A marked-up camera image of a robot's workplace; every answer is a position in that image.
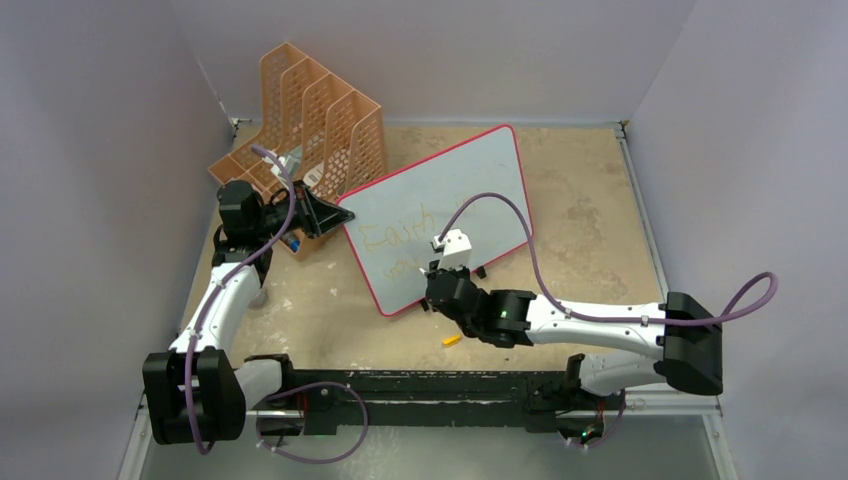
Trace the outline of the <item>yellow marker cap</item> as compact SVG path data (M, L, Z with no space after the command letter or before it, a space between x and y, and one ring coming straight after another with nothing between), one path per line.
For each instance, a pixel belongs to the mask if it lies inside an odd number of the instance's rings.
M457 345L462 340L462 337L459 335L449 337L442 341L442 346L445 348L449 348L451 346Z

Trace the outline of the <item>pink framed whiteboard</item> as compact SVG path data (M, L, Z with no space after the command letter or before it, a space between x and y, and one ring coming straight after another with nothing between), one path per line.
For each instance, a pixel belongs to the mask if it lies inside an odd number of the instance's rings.
M516 133L491 128L342 195L345 234L381 315L418 303L430 245L449 225L469 235L474 268L510 254L534 230Z

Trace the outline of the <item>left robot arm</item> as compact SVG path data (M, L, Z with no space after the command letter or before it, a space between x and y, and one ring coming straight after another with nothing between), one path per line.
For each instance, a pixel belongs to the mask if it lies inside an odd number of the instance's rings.
M149 354L142 366L154 440L196 443L203 452L237 439L248 410L262 400L284 409L297 399L287 355L259 355L240 368L228 358L241 322L264 293L273 243L297 232L320 238L355 217L302 181L292 193L279 189L266 201L248 181L231 180L217 200L221 224L201 303L168 349Z

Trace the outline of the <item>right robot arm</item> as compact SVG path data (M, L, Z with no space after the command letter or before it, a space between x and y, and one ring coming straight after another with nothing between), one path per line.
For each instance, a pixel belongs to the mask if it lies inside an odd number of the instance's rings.
M570 358L561 381L576 407L634 386L664 382L693 395L724 390L722 329L693 297L671 292L662 303L608 305L560 301L524 290L475 285L468 269L425 274L425 300L469 338L498 348L580 344L608 355Z

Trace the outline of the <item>clear plastic jar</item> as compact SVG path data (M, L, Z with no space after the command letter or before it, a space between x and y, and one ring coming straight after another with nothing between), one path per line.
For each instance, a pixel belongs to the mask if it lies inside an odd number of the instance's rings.
M281 240L292 252L297 252L300 248L300 238L294 232L286 232Z

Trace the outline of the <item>orange plastic file organizer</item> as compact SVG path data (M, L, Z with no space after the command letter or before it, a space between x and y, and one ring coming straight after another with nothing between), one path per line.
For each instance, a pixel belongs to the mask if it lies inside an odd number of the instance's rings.
M259 144L298 161L294 177L336 202L388 172L381 106L290 43L260 60L259 131L208 169L219 183L250 182L264 199L283 183Z

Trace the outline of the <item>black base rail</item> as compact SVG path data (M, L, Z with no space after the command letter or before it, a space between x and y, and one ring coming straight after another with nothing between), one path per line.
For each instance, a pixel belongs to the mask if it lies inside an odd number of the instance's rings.
M579 436L620 394L582 390L563 371L307 370L284 374L282 391L258 410L301 416L306 435L340 426L509 427Z

